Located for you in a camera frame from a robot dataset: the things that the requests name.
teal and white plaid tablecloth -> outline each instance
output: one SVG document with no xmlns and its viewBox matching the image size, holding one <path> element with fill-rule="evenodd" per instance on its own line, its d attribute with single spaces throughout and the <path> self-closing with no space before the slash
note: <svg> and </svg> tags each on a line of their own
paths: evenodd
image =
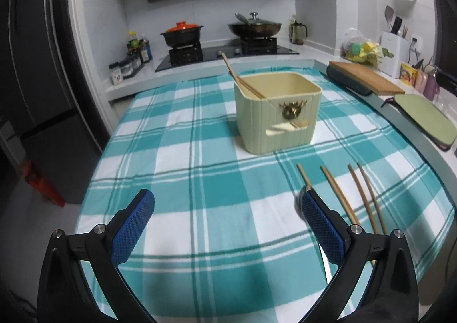
<svg viewBox="0 0 457 323">
<path fill-rule="evenodd" d="M 137 95 L 103 153 L 77 232 L 108 223 L 140 189 L 154 193 L 155 213 L 119 270 L 160 323 L 293 323 L 308 311 L 326 279 L 316 240 L 295 210 L 303 186 L 296 163 L 327 206 L 349 221 L 319 169 L 326 166 L 371 232 L 347 169 L 361 162 L 389 231 L 406 234 L 418 279 L 440 250 L 454 210 L 417 151 L 316 69 L 257 71 L 279 70 L 298 71 L 323 89 L 309 145 L 246 152 L 233 81 L 221 75 Z M 112 315 L 90 265 L 83 267 L 101 310 Z M 345 314 L 357 306 L 371 270 L 367 263 Z"/>
</svg>

pot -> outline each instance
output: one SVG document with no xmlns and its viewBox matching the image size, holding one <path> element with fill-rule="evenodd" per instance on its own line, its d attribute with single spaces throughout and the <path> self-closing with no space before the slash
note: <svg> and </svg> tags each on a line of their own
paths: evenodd
<svg viewBox="0 0 457 323">
<path fill-rule="evenodd" d="M 243 15 L 236 13 L 238 23 L 229 24 L 230 31 L 241 38 L 269 38 L 278 34 L 281 23 L 262 20 L 258 13 L 251 13 L 252 19 L 246 19 Z"/>
<path fill-rule="evenodd" d="M 200 30 L 203 26 L 197 24 L 188 24 L 181 21 L 175 27 L 161 33 L 165 38 L 165 43 L 172 47 L 184 47 L 198 43 L 200 41 Z"/>
</svg>

tiled floor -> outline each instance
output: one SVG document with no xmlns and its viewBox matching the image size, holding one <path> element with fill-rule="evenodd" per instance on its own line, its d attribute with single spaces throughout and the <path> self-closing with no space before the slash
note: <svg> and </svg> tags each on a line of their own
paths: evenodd
<svg viewBox="0 0 457 323">
<path fill-rule="evenodd" d="M 0 199 L 0 280 L 8 289 L 36 306 L 38 281 L 49 237 L 55 229 L 73 234 L 81 206 L 55 206 L 22 179 L 17 179 L 13 171 L 0 182 Z M 419 283 L 424 312 L 444 287 L 444 269 L 456 236 L 454 223 L 438 259 Z M 454 250 L 450 265 L 449 275 L 457 265 L 457 250 Z"/>
</svg>

orange pot lid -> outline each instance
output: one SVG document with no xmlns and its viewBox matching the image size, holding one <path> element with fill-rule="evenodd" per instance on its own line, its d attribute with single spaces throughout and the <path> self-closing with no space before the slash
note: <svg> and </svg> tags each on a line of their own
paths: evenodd
<svg viewBox="0 0 457 323">
<path fill-rule="evenodd" d="M 175 32 L 177 30 L 183 30 L 183 29 L 198 28 L 198 27 L 199 27 L 199 25 L 197 25 L 197 24 L 188 24 L 185 21 L 180 21 L 179 23 L 176 23 L 175 27 L 168 29 L 166 31 L 166 33 Z"/>
</svg>

purple bottle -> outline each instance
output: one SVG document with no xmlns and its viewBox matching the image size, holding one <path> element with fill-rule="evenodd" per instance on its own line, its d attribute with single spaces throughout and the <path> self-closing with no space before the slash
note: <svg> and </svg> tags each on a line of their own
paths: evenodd
<svg viewBox="0 0 457 323">
<path fill-rule="evenodd" d="M 424 96 L 433 102 L 435 97 L 440 94 L 440 86 L 436 81 L 436 75 L 438 74 L 438 67 L 435 67 L 435 70 L 427 79 L 426 88 L 424 89 Z"/>
</svg>

